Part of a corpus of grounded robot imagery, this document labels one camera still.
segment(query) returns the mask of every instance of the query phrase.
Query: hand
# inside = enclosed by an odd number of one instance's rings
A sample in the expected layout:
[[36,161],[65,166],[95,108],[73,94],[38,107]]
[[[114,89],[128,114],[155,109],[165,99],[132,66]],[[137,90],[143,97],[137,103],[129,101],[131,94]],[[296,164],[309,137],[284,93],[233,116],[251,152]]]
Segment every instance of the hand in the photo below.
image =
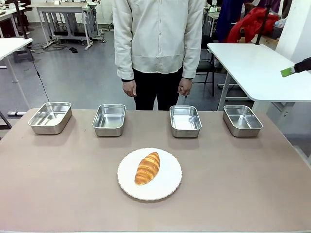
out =
[[123,82],[123,91],[129,97],[136,97],[136,82],[132,80],[130,82]]
[[190,94],[190,90],[192,88],[192,80],[191,79],[185,79],[182,78],[179,83],[178,87],[178,94],[181,94],[183,96],[187,96]]

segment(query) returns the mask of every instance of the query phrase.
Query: metal frame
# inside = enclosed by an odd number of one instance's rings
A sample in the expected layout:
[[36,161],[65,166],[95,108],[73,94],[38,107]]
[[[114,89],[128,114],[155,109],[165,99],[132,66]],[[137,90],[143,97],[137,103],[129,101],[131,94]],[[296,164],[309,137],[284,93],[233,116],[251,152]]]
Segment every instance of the metal frame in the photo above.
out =
[[231,78],[232,78],[231,75],[229,73],[227,73],[227,77],[225,79],[225,83],[223,86],[222,95],[220,96],[217,111],[223,111],[224,110],[224,105],[225,105],[226,100],[228,100],[228,101],[247,101],[247,100],[250,100],[248,97],[227,97]]
[[[217,87],[222,89],[224,87],[224,83],[218,83],[217,84]],[[239,85],[236,85],[236,84],[229,84],[229,87],[232,87],[232,88],[239,88]]]
[[211,23],[211,26],[210,26],[210,33],[209,33],[209,36],[212,37],[213,35],[213,29],[214,29],[214,24],[215,24],[215,19],[212,18],[212,23]]
[[7,118],[5,118],[5,116],[2,114],[1,111],[0,111],[0,118],[2,118],[2,120],[5,123],[5,125],[0,125],[0,130],[10,130],[12,128],[12,125],[9,123]]
[[[211,59],[210,59],[209,62],[210,62],[212,65],[214,65],[214,62],[213,62],[213,61],[214,61],[214,54],[212,54]],[[207,82],[209,73],[210,73],[210,72],[207,72],[207,73],[206,73],[206,77],[205,77],[205,81],[204,81],[204,82],[194,82],[194,83],[192,83],[192,84],[204,83],[204,85],[205,85],[205,84],[207,84],[207,83],[212,83],[212,96],[214,97],[214,92],[215,92],[214,73],[215,73],[215,72],[212,72],[212,81],[208,81],[208,82]],[[196,75],[203,75],[203,74],[205,74],[205,72],[197,72],[197,73],[196,73]]]
[[[47,44],[44,48],[50,46],[58,39],[71,39],[71,40],[81,40],[87,41],[87,46],[85,50],[88,50],[93,45],[93,38],[103,40],[104,38],[99,33],[98,24],[95,14],[93,13],[93,6],[88,8],[83,7],[37,7],[37,12],[39,15],[40,24],[43,30],[44,37]],[[54,32],[56,29],[59,29],[58,25],[54,22],[58,22],[56,13],[59,13],[60,18],[61,14],[65,18],[65,25],[67,28],[68,35],[55,35]],[[77,29],[77,21],[75,13],[81,13],[85,36],[75,36],[74,31]],[[48,39],[44,27],[47,28],[48,36],[51,40]]]

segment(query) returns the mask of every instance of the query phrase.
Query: metal container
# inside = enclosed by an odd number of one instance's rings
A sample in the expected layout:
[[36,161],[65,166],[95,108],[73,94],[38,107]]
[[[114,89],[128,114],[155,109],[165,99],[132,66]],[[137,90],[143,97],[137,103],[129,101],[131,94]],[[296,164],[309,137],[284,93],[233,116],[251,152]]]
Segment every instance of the metal container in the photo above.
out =
[[253,111],[244,105],[225,106],[223,118],[235,137],[256,137],[262,129],[262,123]]
[[36,134],[59,134],[71,116],[71,103],[47,102],[28,121],[28,125]]
[[172,106],[170,107],[170,116],[174,137],[198,137],[202,124],[195,107]]
[[121,136],[124,128],[126,107],[122,104],[102,104],[93,121],[95,133],[99,137]]

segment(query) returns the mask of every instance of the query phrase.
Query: chair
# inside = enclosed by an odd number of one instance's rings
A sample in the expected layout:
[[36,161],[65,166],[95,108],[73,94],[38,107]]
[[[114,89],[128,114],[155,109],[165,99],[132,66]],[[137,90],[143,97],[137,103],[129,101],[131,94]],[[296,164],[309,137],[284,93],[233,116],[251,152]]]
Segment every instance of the chair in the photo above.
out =
[[[207,44],[213,43],[213,39],[209,37],[208,35],[203,35],[202,36],[202,44],[201,44],[201,49],[207,51]],[[212,57],[209,61],[207,60],[200,60],[199,66],[196,69],[196,74],[197,75],[202,75],[206,74],[206,78],[204,82],[195,82],[196,83],[212,83],[212,96],[214,96],[214,72],[216,71],[216,68],[214,67],[214,55],[212,54]],[[207,82],[207,78],[209,73],[212,73],[212,81]]]
[[[25,3],[26,4],[25,6],[28,6],[31,4],[30,0],[20,0],[20,2]],[[26,31],[33,31],[33,29],[30,30],[28,28],[29,22],[28,22],[27,16],[25,15],[25,12],[32,11],[32,10],[33,10],[32,8],[26,7],[24,10],[21,11],[21,18],[23,20],[23,25],[26,28]]]

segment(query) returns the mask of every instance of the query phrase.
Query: gray floor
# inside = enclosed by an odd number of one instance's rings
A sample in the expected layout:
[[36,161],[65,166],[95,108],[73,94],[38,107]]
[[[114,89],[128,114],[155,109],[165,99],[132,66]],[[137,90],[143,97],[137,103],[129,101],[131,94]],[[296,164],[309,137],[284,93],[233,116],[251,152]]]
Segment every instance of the gray floor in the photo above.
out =
[[[35,26],[29,36],[33,44],[44,42],[39,26]],[[116,75],[113,36],[113,32],[107,32],[107,43],[94,42],[88,51],[77,43],[66,45],[75,47],[78,53],[64,49],[34,54],[35,65],[51,101],[68,101],[73,108],[80,109],[96,109],[102,103],[120,103],[128,109],[135,108],[134,100],[123,93],[121,80]],[[25,60],[19,64],[12,62],[12,65],[30,106],[37,108],[47,102],[32,62]],[[225,76],[215,74],[215,81],[223,83]],[[201,75],[196,81],[204,79],[205,75]],[[211,88],[210,83],[194,84],[191,95],[187,99],[180,97],[178,103],[193,105],[202,111],[215,111],[221,90],[215,88],[215,97],[212,97]],[[232,90],[230,94],[243,95],[243,92]],[[0,70],[0,111],[5,114],[12,110],[26,111],[27,108],[8,71]]]

